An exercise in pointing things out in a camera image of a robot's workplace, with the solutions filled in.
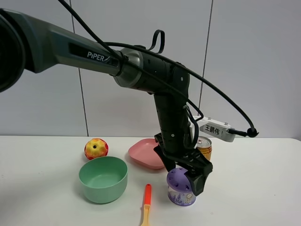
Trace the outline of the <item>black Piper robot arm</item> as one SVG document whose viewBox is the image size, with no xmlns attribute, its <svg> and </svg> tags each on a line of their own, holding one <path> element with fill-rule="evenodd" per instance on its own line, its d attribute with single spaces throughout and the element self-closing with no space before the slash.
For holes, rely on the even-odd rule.
<svg viewBox="0 0 301 226">
<path fill-rule="evenodd" d="M 24 70 L 40 73 L 54 65 L 68 65 L 112 76 L 124 88 L 154 96 L 161 132 L 155 136 L 168 170 L 186 169 L 195 195 L 203 192 L 213 166 L 197 153 L 196 126 L 189 106 L 190 77 L 182 65 L 167 63 L 143 51 L 106 50 L 99 43 L 29 15 L 0 11 L 0 89 L 12 87 Z"/>
</svg>

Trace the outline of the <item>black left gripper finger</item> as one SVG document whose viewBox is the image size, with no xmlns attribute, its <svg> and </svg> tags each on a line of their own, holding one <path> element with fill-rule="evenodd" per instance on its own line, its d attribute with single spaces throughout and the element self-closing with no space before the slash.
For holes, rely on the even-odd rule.
<svg viewBox="0 0 301 226">
<path fill-rule="evenodd" d="M 167 158 L 163 154 L 158 154 L 158 156 L 162 160 L 162 162 L 163 162 L 163 164 L 164 164 L 164 166 L 165 166 L 165 168 L 168 172 L 170 172 L 171 170 L 173 170 L 175 168 L 175 161 L 174 160 L 171 160 L 171 159 Z"/>
</svg>

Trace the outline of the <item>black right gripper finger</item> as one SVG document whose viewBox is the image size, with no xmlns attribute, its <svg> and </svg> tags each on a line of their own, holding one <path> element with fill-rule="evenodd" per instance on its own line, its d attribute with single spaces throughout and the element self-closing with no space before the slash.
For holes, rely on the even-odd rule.
<svg viewBox="0 0 301 226">
<path fill-rule="evenodd" d="M 187 177 L 192 192 L 195 196 L 200 195 L 204 191 L 205 183 L 207 180 L 208 175 L 210 174 L 209 171 L 192 171 L 189 170 L 185 173 Z"/>
</svg>

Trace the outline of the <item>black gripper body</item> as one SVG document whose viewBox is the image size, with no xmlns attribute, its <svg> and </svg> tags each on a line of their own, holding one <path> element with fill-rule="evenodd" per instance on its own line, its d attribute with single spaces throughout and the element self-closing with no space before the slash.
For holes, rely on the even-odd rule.
<svg viewBox="0 0 301 226">
<path fill-rule="evenodd" d="M 191 140 L 186 101 L 168 93 L 156 93 L 154 100 L 162 137 L 161 140 L 156 137 L 161 149 L 158 154 L 187 170 L 211 173 L 212 163 L 201 155 L 195 148 L 196 142 Z"/>
</svg>

